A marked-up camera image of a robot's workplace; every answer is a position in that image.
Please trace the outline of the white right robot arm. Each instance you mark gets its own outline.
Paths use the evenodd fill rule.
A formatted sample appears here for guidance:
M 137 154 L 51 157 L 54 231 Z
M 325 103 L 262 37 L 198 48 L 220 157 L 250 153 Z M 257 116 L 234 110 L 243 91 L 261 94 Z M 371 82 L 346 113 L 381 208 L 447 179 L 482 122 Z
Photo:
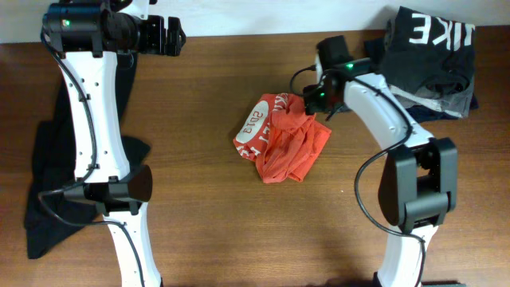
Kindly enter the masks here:
M 358 169 L 354 192 L 368 220 L 387 235 L 386 251 L 372 284 L 383 287 L 422 285 L 426 252 L 446 215 L 457 203 L 457 148 L 449 138 L 437 139 L 399 103 L 383 75 L 368 58 L 327 67 L 316 59 L 310 68 L 316 85 L 304 90 L 306 111 L 333 116 L 346 107 L 365 124 L 381 150 Z M 363 204 L 359 182 L 363 172 L 384 159 L 378 222 Z

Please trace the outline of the red orange t-shirt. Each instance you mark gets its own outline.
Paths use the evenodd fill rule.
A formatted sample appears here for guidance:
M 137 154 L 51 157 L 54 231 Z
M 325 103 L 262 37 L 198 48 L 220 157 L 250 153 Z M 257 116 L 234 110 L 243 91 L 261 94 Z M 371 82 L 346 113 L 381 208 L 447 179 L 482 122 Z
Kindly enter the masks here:
M 332 131 L 305 113 L 294 94 L 264 94 L 233 138 L 239 155 L 255 163 L 263 183 L 304 180 Z

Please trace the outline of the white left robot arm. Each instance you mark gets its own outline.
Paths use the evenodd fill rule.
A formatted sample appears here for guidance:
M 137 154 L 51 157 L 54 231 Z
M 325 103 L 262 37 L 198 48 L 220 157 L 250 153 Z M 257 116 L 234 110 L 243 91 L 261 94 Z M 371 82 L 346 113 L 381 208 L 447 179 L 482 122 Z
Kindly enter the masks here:
M 163 285 L 147 225 L 151 169 L 129 163 L 116 103 L 120 54 L 177 57 L 186 43 L 179 18 L 151 15 L 152 5 L 59 1 L 49 6 L 40 34 L 65 80 L 76 144 L 74 183 L 51 193 L 102 214 L 98 223 L 110 230 L 124 286 Z

